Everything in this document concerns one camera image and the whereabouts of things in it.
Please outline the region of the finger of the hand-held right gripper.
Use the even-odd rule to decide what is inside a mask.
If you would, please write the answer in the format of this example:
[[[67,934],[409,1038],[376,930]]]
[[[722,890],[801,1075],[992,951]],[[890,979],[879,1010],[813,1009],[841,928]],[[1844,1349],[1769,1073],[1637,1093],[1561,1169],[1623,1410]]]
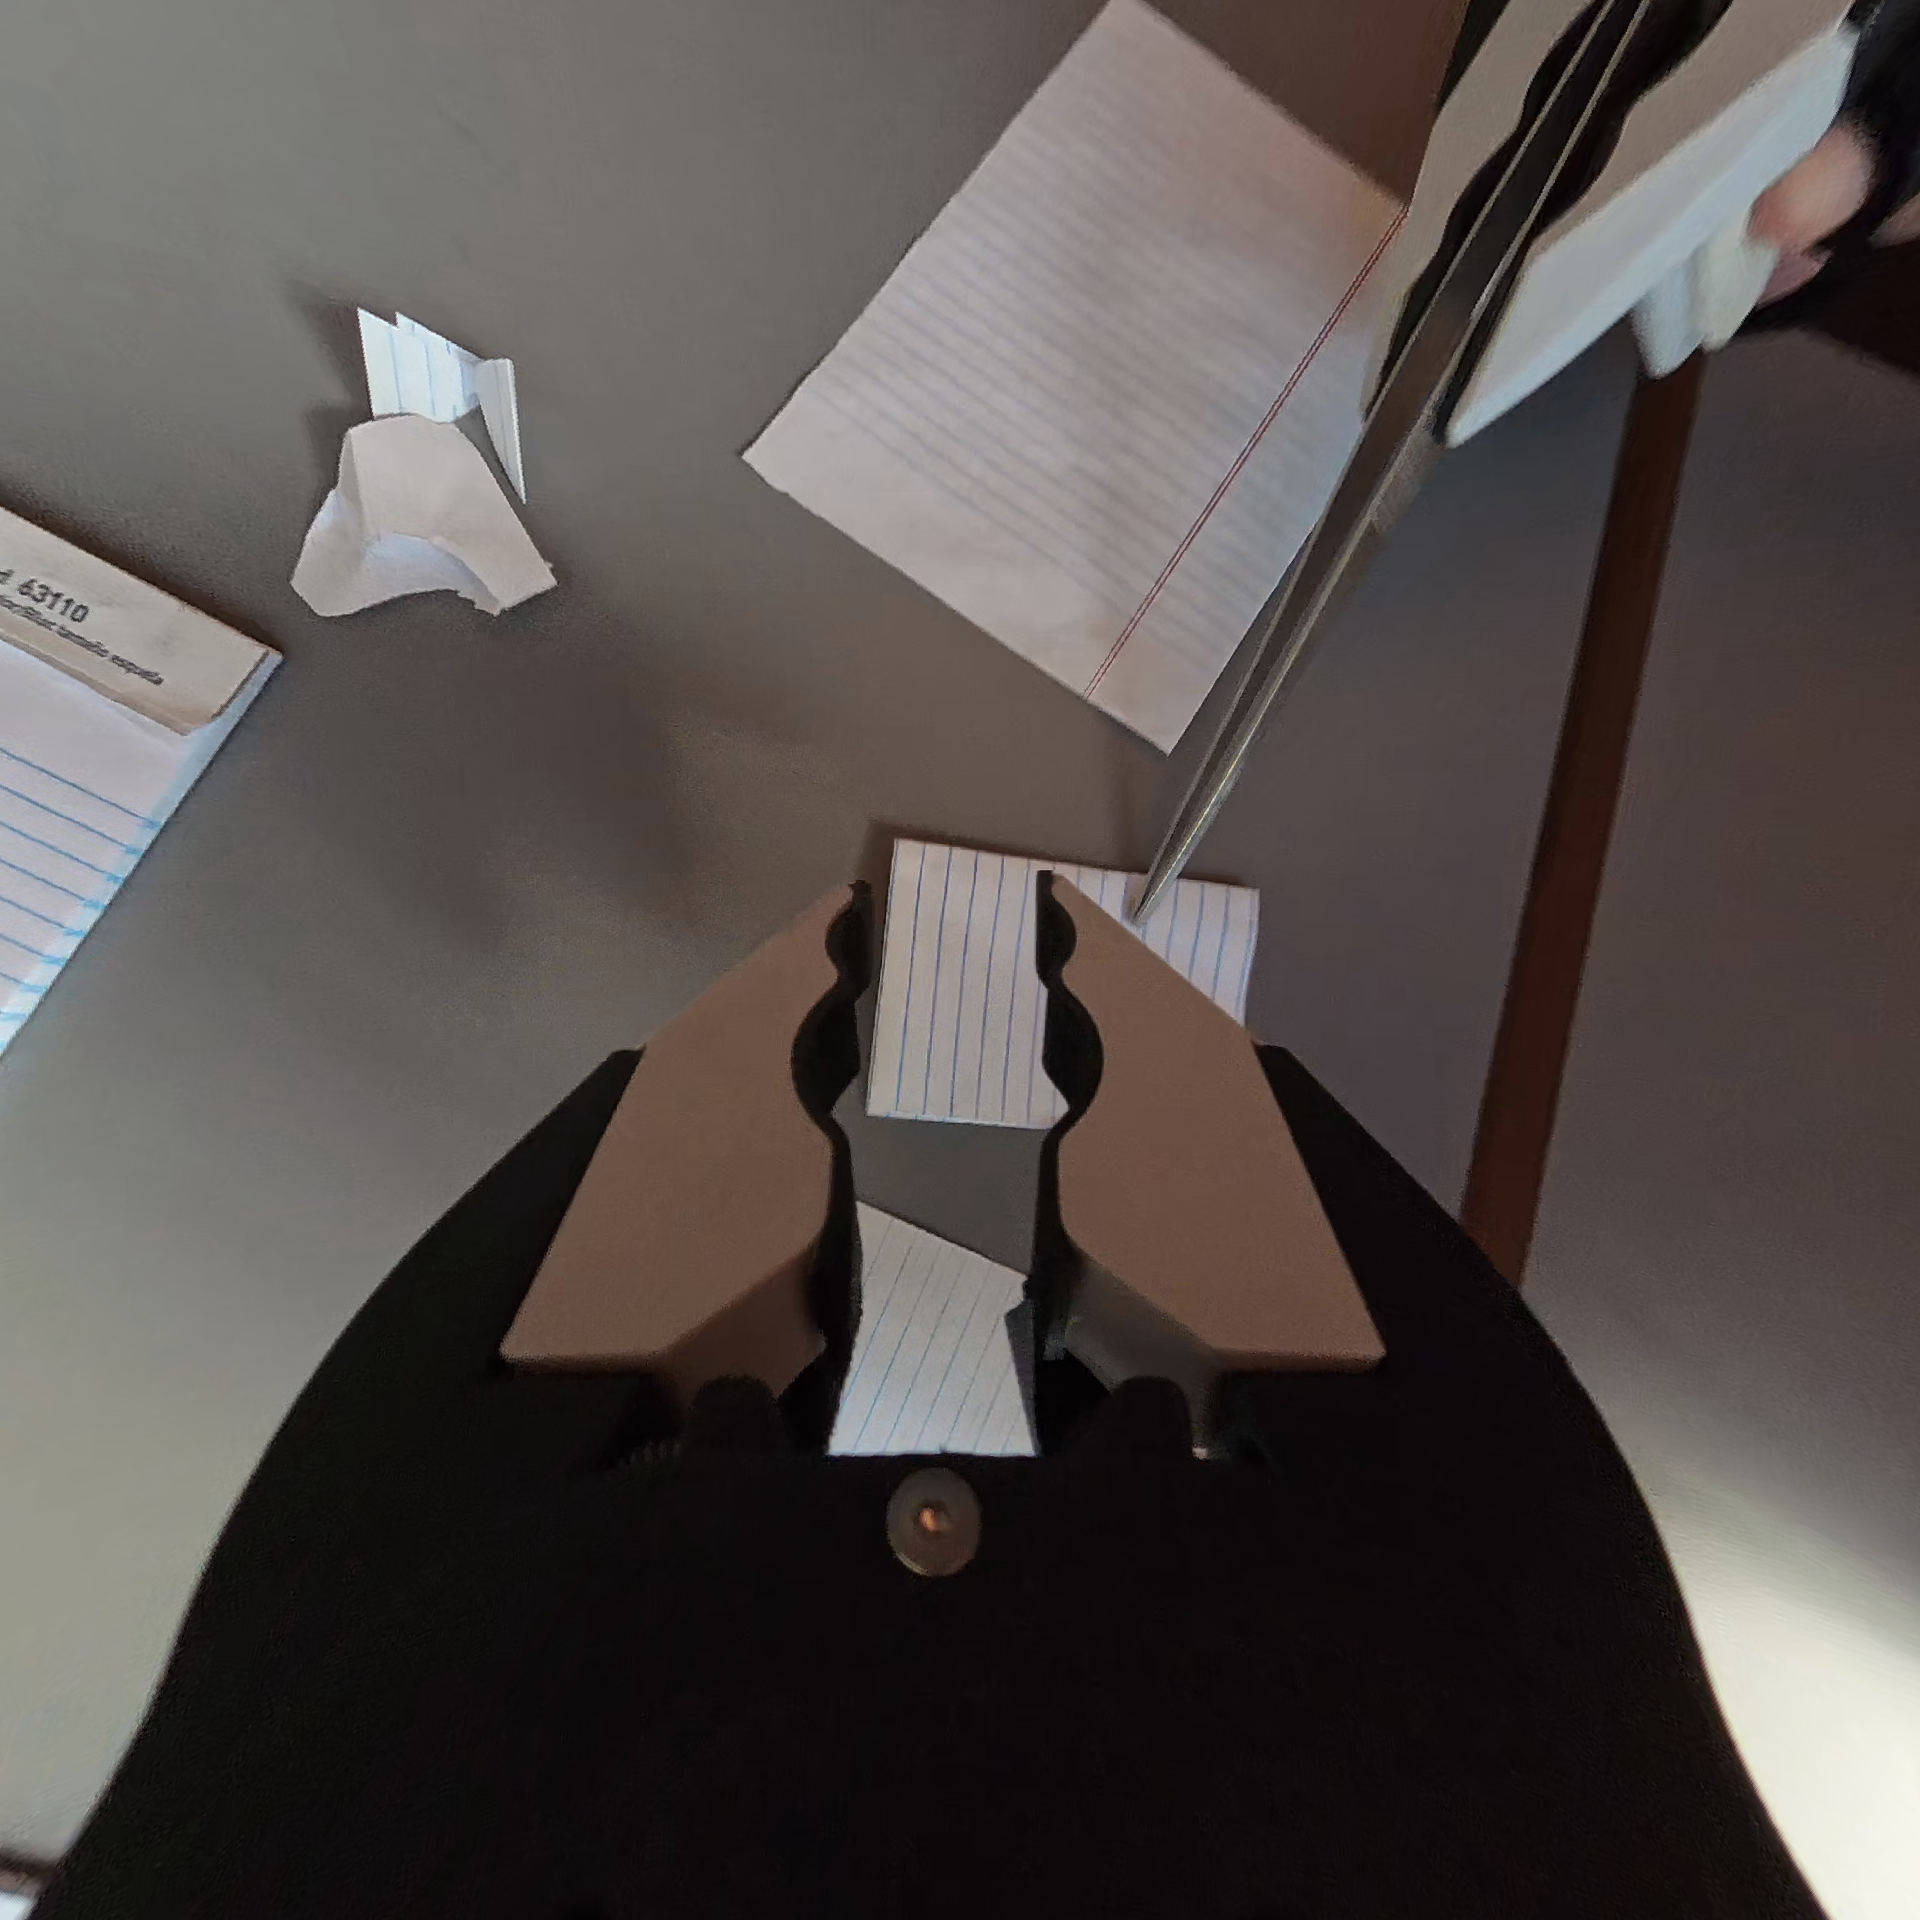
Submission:
[[[1367,348],[1365,403],[1374,407],[1385,376],[1395,323],[1415,279],[1436,263],[1447,222],[1476,169],[1521,131],[1526,93],[1561,41],[1561,3],[1500,3],[1493,14],[1463,21],[1455,51],[1464,55],[1426,140],[1422,172],[1404,217],[1389,238],[1369,288],[1376,297]],[[1547,297],[1543,261],[1526,261],[1515,297],[1482,348],[1459,420],[1502,419],[1561,371],[1561,298]]]
[[[1500,420],[1721,238],[1812,152],[1856,59],[1851,3],[1734,3],[1637,103],[1596,183],[1530,246],[1447,444]]]

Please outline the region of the lined paper sheet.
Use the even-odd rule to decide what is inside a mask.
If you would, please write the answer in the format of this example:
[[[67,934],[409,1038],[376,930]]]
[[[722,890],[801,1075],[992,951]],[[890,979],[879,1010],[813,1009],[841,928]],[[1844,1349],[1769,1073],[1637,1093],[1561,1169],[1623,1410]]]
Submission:
[[[1356,450],[1399,222],[1108,3],[741,458],[1169,755]]]
[[[1069,1105],[1045,1068],[1038,877],[1121,916],[1140,880],[1029,854],[894,844],[867,1113],[1051,1132]]]
[[[1023,1275],[855,1207],[861,1322],[829,1455],[1032,1455],[1006,1313]]]

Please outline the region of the white lined notepad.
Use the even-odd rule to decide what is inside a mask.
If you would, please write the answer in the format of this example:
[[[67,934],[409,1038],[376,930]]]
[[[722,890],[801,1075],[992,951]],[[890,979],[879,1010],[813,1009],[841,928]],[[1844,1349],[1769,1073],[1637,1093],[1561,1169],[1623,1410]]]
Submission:
[[[2,514],[2,1048],[281,653]]]

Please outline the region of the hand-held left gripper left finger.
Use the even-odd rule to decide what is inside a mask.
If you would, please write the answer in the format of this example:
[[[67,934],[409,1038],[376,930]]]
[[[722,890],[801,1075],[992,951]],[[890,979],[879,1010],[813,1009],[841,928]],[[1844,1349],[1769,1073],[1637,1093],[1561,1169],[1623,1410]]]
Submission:
[[[846,883],[638,1052],[502,1360],[640,1374],[684,1421],[756,1379],[801,1447],[837,1422],[861,1319],[853,1145],[874,894]]]

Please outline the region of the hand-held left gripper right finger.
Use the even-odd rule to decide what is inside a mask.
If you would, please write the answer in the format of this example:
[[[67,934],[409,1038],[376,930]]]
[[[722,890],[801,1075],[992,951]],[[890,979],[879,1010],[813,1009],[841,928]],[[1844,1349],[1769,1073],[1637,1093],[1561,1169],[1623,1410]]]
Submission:
[[[1240,1379],[1369,1374],[1380,1327],[1245,1025],[1061,873],[1035,890],[1045,1073],[1066,1101],[1035,1211],[1035,1450],[1132,1379],[1187,1447]]]

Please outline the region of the crumpled white paper scrap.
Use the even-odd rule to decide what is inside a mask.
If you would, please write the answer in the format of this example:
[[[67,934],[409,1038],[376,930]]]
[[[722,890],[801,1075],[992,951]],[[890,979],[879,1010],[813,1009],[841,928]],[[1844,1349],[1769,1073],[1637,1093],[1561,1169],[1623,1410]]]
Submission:
[[[495,618],[548,590],[551,565],[458,426],[403,413],[347,429],[294,568],[315,613],[451,593]]]

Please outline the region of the person's right hand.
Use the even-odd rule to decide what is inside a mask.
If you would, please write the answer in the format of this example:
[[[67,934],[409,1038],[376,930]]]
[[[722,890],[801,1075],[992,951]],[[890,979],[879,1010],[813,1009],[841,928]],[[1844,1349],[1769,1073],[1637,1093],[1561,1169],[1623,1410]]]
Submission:
[[[1748,217],[1751,243],[1777,258],[1777,279],[1810,275],[1825,242],[1860,217],[1878,190],[1881,155],[1853,120],[1835,121],[1788,174],[1764,190]]]

